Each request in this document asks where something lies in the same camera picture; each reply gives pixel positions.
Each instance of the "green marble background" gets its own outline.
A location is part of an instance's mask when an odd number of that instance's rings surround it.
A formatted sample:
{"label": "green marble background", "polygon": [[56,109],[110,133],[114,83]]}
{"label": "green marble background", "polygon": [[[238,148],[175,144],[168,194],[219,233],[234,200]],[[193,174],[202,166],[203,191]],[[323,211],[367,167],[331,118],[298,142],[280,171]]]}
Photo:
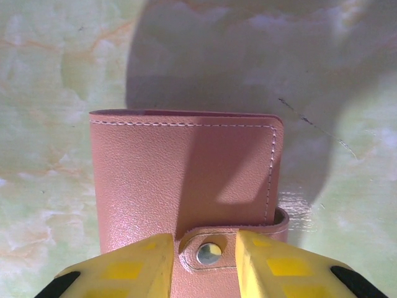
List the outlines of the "green marble background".
{"label": "green marble background", "polygon": [[87,113],[126,106],[279,115],[290,242],[397,296],[396,15],[394,0],[0,0],[1,296],[99,254]]}

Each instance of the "pink leather wallet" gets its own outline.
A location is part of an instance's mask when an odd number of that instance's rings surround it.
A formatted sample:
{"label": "pink leather wallet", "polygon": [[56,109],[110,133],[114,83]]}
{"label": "pink leather wallet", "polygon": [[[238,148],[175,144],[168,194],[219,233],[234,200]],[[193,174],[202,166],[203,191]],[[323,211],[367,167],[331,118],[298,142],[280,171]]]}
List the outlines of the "pink leather wallet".
{"label": "pink leather wallet", "polygon": [[[181,111],[90,113],[103,253],[173,233],[173,298],[237,298],[239,228],[286,240],[277,207],[283,125],[275,116]],[[203,262],[200,248],[220,248]]]}

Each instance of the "wallet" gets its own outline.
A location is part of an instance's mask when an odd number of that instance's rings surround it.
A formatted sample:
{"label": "wallet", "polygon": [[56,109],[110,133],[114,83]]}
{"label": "wallet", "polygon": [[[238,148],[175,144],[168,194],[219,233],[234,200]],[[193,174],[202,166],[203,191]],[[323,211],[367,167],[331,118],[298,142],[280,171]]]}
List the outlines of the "wallet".
{"label": "wallet", "polygon": [[[90,113],[101,252],[157,233],[175,243],[172,298],[238,298],[239,229],[285,241],[283,125],[273,115]],[[206,245],[220,253],[200,259]]]}

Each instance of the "snap button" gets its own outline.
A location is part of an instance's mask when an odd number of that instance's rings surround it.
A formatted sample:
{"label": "snap button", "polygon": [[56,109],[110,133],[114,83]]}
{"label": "snap button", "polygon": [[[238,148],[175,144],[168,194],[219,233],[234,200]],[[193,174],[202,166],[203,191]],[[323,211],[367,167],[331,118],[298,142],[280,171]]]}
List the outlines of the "snap button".
{"label": "snap button", "polygon": [[197,250],[197,261],[202,265],[213,265],[221,258],[222,250],[214,243],[205,243]]}

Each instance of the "black rubber pad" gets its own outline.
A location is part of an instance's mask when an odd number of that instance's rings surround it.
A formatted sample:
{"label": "black rubber pad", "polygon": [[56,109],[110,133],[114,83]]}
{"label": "black rubber pad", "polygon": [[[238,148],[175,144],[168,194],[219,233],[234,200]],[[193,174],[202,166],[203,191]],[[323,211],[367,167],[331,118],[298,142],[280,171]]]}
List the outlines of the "black rubber pad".
{"label": "black rubber pad", "polygon": [[387,298],[361,274],[340,266],[332,266],[331,272],[353,292],[357,298]]}
{"label": "black rubber pad", "polygon": [[55,278],[35,298],[60,298],[80,274],[79,271],[73,271]]}

